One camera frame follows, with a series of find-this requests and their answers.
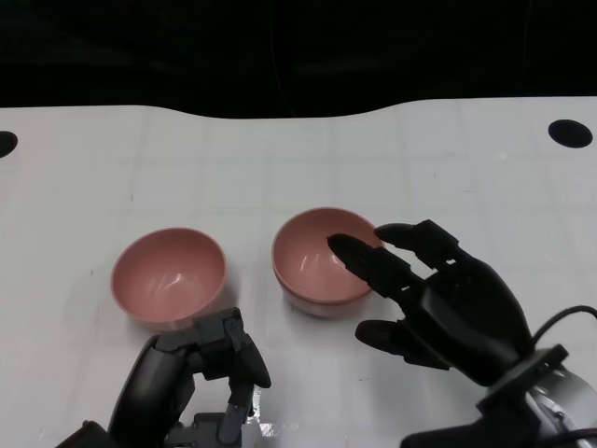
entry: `robotic hand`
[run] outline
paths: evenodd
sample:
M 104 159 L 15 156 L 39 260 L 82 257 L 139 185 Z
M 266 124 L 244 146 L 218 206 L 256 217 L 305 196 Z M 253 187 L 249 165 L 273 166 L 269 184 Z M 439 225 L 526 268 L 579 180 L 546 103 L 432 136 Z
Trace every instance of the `robotic hand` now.
M 597 447 L 589 442 L 595 431 L 577 430 L 596 426 L 597 393 L 562 366 L 568 353 L 561 345 L 535 349 L 538 338 L 519 303 L 489 265 L 430 220 L 381 226 L 376 234 L 436 272 L 422 279 L 383 247 L 330 236 L 329 247 L 346 268 L 405 315 L 362 322 L 356 338 L 411 364 L 453 367 L 489 387 L 476 423 L 411 435 L 403 448 Z
M 195 391 L 196 373 L 207 381 L 228 376 L 231 395 L 225 413 L 198 413 L 184 427 L 178 419 Z M 270 375 L 239 309 L 200 317 L 189 329 L 149 339 L 107 433 L 86 422 L 59 448 L 237 448 L 255 385 L 270 387 Z

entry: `pink bowl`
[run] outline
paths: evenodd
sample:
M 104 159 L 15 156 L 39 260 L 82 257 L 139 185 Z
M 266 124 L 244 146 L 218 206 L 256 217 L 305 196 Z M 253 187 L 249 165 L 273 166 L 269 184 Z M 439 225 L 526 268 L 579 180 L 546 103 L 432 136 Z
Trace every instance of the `pink bowl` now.
M 288 220 L 273 240 L 273 271 L 286 297 L 299 309 L 323 317 L 345 315 L 358 308 L 371 291 L 346 270 L 327 246 L 327 237 L 346 233 L 378 247 L 375 227 L 359 215 L 339 208 L 315 208 Z
M 208 235 L 162 229 L 127 247 L 112 271 L 112 294 L 133 319 L 157 330 L 181 329 L 209 313 L 226 282 L 226 260 Z

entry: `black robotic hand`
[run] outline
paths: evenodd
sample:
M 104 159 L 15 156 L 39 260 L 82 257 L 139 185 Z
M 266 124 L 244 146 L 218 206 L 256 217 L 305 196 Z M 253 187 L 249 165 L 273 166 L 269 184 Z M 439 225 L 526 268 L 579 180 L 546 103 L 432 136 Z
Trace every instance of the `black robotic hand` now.
M 195 383 L 229 377 L 225 413 L 198 413 L 178 422 Z M 147 341 L 124 385 L 107 433 L 86 422 L 59 448 L 238 448 L 252 410 L 255 385 L 270 387 L 261 354 L 244 332 L 238 308 L 200 317 L 183 329 Z
M 404 312 L 398 322 L 366 321 L 356 337 L 412 364 L 454 367 L 479 385 L 492 385 L 535 350 L 524 313 L 500 276 L 462 250 L 433 221 L 388 224 L 380 239 L 407 249 L 436 272 L 426 279 L 383 247 L 336 234 L 329 247 L 346 268 Z

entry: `white table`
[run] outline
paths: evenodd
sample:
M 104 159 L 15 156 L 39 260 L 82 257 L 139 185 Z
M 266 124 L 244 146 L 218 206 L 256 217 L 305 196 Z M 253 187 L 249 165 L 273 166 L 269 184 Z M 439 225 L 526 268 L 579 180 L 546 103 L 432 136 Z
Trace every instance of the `white table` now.
M 555 119 L 595 132 L 597 99 L 245 121 L 140 106 L 0 110 L 0 130 L 20 138 L 0 160 L 3 444 L 52 447 L 85 419 L 107 426 L 148 337 L 112 302 L 110 270 L 128 243 L 169 226 L 222 244 L 270 369 L 244 446 L 396 447 L 412 431 L 473 421 L 483 390 L 463 375 L 354 338 L 360 320 L 400 316 L 391 302 L 377 298 L 347 321 L 293 312 L 271 272 L 271 239 L 320 205 L 376 224 L 432 218 L 503 275 L 532 330 L 564 307 L 596 305 L 597 146 L 559 146 L 547 133 Z M 590 317 L 563 321 L 543 341 L 555 342 L 597 386 Z M 196 381 L 187 422 L 228 398 L 224 380 Z

